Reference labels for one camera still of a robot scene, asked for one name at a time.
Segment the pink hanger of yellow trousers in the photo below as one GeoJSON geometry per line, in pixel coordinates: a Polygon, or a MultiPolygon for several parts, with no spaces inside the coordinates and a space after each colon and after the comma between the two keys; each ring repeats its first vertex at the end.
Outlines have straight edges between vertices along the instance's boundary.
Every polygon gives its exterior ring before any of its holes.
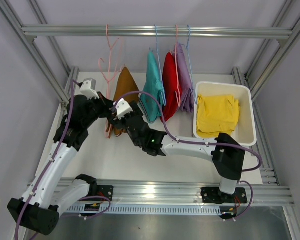
{"type": "Polygon", "coordinates": [[[111,43],[110,36],[109,36],[109,25],[108,24],[106,25],[105,33],[106,33],[106,39],[107,39],[107,44],[108,44],[108,48],[109,48],[108,71],[107,71],[107,78],[106,78],[106,81],[109,84],[111,81],[114,80],[114,78],[118,74],[117,68],[118,68],[118,63],[119,63],[121,55],[122,55],[122,49],[123,49],[123,45],[124,45],[124,39],[122,37],[118,37],[114,41],[114,43],[111,43]],[[115,67],[114,67],[114,73],[113,73],[113,76],[111,76],[111,65],[112,65],[113,50],[115,49],[117,43],[120,43],[120,45],[119,45],[119,52],[118,52],[117,60],[116,60],[115,67]]]}

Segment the yellow trousers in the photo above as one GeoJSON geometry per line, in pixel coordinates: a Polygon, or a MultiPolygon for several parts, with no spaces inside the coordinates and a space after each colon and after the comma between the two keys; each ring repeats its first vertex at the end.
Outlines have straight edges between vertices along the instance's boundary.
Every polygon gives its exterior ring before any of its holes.
{"type": "Polygon", "coordinates": [[[198,95],[196,134],[216,138],[220,133],[231,135],[239,122],[240,102],[233,95],[198,95]]]}

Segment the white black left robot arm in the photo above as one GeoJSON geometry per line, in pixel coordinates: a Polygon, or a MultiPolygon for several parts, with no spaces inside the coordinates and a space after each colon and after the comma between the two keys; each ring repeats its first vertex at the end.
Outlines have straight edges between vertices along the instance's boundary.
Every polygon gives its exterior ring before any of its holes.
{"type": "Polygon", "coordinates": [[[67,106],[67,114],[53,138],[49,156],[26,192],[12,198],[8,211],[16,222],[14,237],[18,238],[19,228],[24,227],[42,235],[49,235],[60,217],[77,201],[105,200],[99,195],[97,179],[80,174],[65,190],[55,194],[66,168],[75,158],[84,141],[89,127],[98,119],[111,115],[113,101],[101,92],[93,96],[73,95],[67,106]]]}

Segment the brown trousers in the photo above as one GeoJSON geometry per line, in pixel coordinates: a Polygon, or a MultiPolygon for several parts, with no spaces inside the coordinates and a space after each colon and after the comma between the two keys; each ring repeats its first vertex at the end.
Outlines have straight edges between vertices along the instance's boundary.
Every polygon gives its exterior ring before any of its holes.
{"type": "MultiPolygon", "coordinates": [[[[113,100],[117,101],[122,95],[133,91],[139,91],[139,88],[129,69],[127,67],[124,67],[119,75],[113,100]]],[[[107,130],[107,136],[109,139],[111,138],[112,133],[114,133],[116,137],[119,137],[123,133],[126,133],[124,129],[117,129],[116,127],[113,127],[113,125],[111,125],[110,123],[108,124],[107,130]]]]}

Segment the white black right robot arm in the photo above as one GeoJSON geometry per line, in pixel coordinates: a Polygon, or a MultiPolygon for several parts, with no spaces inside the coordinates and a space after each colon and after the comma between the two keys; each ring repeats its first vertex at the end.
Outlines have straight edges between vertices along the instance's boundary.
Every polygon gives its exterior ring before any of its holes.
{"type": "Polygon", "coordinates": [[[231,136],[221,133],[212,142],[198,138],[169,136],[150,128],[135,102],[120,99],[113,104],[109,119],[129,135],[136,147],[148,155],[194,157],[210,161],[220,175],[218,190],[203,191],[203,199],[214,204],[242,203],[245,195],[237,184],[242,177],[246,151],[231,136]]]}

